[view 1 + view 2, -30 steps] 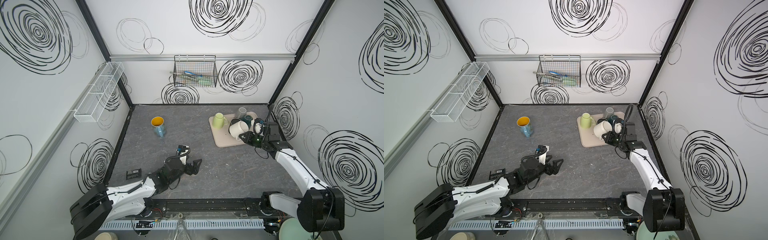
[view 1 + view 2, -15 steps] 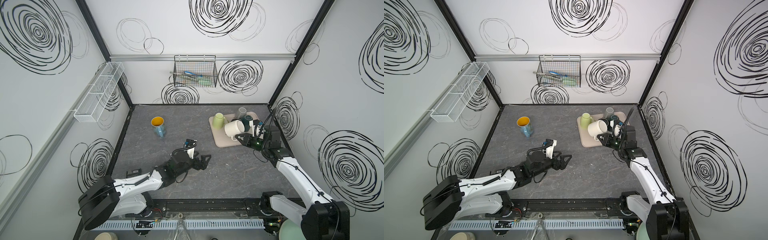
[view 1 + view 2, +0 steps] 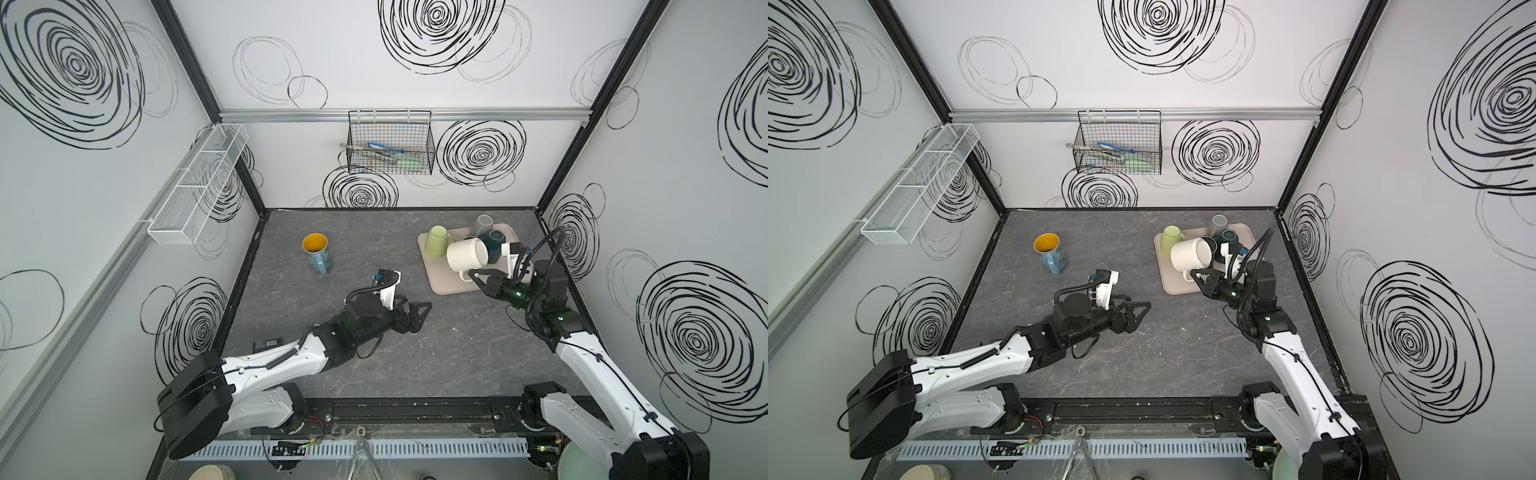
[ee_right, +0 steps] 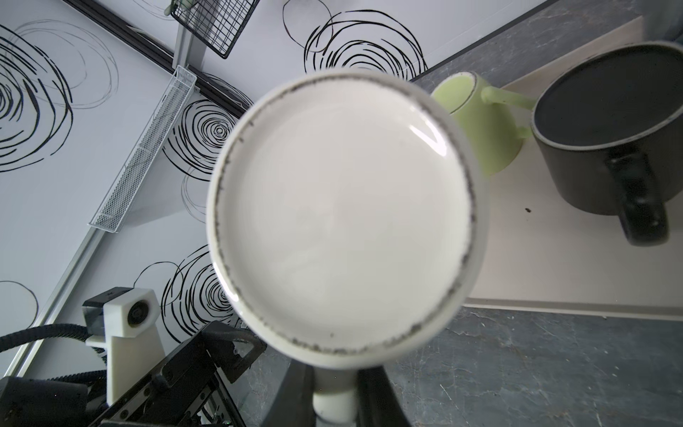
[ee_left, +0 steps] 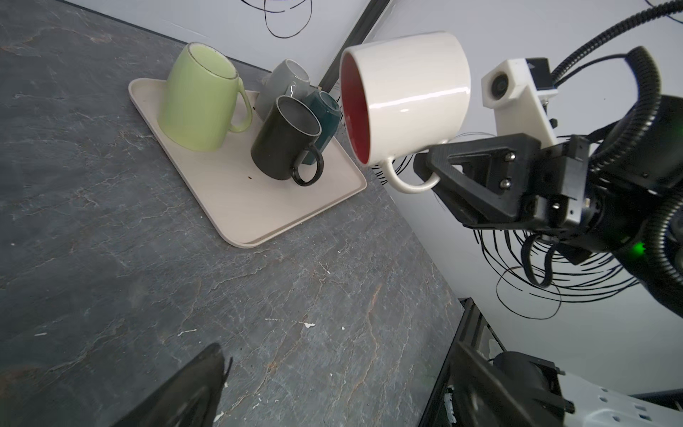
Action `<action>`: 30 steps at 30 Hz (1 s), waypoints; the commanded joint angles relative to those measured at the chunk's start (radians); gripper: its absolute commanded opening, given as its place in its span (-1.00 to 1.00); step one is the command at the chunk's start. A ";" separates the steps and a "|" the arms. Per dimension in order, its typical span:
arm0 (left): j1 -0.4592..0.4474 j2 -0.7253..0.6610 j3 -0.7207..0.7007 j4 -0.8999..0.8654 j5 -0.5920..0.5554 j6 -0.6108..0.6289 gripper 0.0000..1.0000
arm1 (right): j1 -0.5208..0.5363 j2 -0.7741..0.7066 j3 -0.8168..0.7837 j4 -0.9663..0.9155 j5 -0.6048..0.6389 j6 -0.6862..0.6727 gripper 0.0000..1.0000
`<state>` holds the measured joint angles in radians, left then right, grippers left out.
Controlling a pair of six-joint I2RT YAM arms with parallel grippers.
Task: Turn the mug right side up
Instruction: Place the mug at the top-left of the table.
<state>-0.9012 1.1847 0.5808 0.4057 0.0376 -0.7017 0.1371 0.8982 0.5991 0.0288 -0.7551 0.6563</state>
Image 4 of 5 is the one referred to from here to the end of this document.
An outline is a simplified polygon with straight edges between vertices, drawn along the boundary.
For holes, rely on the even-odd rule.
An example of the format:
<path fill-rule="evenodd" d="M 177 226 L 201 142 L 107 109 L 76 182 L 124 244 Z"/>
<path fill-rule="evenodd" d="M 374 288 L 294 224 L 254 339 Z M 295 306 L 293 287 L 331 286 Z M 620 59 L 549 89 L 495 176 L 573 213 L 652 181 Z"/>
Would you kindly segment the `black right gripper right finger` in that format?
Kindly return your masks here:
<path fill-rule="evenodd" d="M 384 367 L 358 372 L 360 427 L 410 427 Z"/>

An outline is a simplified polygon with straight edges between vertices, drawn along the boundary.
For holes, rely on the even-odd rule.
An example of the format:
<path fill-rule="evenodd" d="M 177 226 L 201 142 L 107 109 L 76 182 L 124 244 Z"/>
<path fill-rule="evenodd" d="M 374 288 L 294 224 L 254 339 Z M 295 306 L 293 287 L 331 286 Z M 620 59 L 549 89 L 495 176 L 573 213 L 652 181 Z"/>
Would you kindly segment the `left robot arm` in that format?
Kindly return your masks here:
<path fill-rule="evenodd" d="M 242 426 L 227 390 L 266 349 L 252 332 L 212 322 L 180 344 L 114 403 L 103 371 L 57 380 L 5 377 L 3 426 Z"/>

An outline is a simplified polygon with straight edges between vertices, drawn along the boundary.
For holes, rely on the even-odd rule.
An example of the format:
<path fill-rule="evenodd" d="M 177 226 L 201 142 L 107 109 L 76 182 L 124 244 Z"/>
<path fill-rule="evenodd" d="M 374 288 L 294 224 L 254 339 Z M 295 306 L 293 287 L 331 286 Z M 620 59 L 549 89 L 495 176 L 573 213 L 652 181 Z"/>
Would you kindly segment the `white mug red inside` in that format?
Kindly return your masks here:
<path fill-rule="evenodd" d="M 441 333 L 477 281 L 487 179 L 432 97 L 329 69 L 271 91 L 213 169 L 206 235 L 232 307 L 314 368 L 318 421 L 357 425 L 358 372 Z"/>

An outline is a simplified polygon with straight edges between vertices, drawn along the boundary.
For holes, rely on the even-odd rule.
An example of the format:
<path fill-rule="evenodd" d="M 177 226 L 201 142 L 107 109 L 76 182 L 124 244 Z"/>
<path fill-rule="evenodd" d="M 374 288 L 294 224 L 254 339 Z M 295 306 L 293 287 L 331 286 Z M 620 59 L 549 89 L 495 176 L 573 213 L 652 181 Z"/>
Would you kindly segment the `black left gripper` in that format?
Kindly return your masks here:
<path fill-rule="evenodd" d="M 234 403 L 218 368 L 234 384 L 267 349 L 246 328 L 214 321 L 144 375 L 92 426 L 233 426 Z"/>

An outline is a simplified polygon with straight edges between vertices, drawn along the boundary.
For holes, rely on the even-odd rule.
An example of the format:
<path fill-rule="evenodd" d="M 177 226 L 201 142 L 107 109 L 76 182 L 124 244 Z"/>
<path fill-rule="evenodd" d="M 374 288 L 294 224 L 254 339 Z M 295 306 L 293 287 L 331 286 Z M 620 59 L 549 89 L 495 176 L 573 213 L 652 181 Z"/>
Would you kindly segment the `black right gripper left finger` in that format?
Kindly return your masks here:
<path fill-rule="evenodd" d="M 314 368 L 292 359 L 261 426 L 315 426 L 317 416 L 313 408 L 314 386 Z"/>

